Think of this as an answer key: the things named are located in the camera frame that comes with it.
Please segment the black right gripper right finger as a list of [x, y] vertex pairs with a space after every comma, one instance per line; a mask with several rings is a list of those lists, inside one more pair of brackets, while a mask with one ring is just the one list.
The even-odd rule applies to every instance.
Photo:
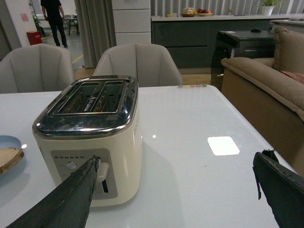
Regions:
[[274, 150], [256, 152], [253, 159], [258, 198], [264, 193], [279, 227], [304, 226], [304, 178], [279, 163]]

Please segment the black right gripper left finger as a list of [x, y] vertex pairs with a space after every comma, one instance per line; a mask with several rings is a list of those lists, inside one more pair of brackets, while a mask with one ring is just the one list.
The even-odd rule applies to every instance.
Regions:
[[9, 228], [84, 228], [99, 160], [93, 156]]

